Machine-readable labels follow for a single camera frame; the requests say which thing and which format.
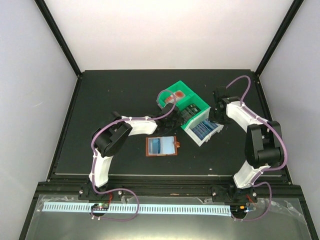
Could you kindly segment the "blue credit card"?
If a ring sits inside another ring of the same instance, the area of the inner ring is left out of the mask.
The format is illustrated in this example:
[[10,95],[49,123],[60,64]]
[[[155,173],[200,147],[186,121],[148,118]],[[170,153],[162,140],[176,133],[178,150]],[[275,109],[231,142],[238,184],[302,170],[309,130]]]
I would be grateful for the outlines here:
[[162,150],[160,138],[149,138],[148,139],[148,153],[150,155],[160,154]]
[[191,131],[200,139],[203,140],[206,136],[208,136],[212,131],[214,131],[218,127],[217,123],[210,122],[208,119],[203,120]]

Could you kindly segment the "brown leather card holder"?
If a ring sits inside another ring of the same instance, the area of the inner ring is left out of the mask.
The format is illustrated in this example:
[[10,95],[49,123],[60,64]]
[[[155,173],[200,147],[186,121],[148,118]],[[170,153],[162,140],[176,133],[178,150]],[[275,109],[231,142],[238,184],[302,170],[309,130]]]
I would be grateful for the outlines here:
[[[150,138],[161,139],[160,154],[149,154],[148,140]],[[145,143],[146,143],[145,155],[147,157],[176,156],[178,154],[178,148],[180,147],[180,143],[177,141],[176,136],[147,137]]]

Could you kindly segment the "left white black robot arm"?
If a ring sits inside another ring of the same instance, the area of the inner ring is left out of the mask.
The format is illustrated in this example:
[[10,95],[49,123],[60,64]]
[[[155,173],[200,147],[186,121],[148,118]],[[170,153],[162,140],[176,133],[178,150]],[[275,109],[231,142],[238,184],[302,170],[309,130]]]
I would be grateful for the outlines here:
[[126,117],[114,111],[113,122],[99,128],[92,136],[93,162],[89,179],[92,183],[89,193],[97,200],[108,192],[105,184],[109,180],[112,159],[130,136],[160,135],[180,127],[183,123],[179,108],[167,104],[159,113],[143,117]]

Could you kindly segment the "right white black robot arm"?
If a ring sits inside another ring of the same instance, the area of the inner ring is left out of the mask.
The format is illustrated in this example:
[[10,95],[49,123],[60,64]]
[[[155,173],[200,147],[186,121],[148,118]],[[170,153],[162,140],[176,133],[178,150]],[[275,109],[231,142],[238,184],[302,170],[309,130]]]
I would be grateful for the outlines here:
[[229,96],[225,86],[216,88],[213,97],[215,107],[209,118],[221,125],[234,121],[246,133],[245,161],[227,189],[228,198],[238,202],[246,195],[245,189],[253,187],[264,172],[281,169],[288,154],[277,121],[258,116],[238,96]]

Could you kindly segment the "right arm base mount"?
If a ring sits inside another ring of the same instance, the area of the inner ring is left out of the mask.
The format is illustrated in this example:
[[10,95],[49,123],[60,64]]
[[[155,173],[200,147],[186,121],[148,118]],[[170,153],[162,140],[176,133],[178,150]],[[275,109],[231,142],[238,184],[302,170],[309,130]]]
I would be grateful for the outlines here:
[[233,185],[213,185],[210,190],[214,202],[230,204],[245,204],[249,201],[257,202],[257,196],[253,187],[241,189]]

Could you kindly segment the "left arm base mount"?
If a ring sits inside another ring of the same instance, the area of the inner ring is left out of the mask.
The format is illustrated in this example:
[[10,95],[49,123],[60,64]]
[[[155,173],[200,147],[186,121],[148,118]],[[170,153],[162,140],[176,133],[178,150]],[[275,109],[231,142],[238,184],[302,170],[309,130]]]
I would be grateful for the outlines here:
[[93,190],[91,185],[82,185],[79,190],[78,200],[89,202],[111,202],[112,200],[118,200],[121,198],[123,190],[116,190],[110,193],[97,193]]

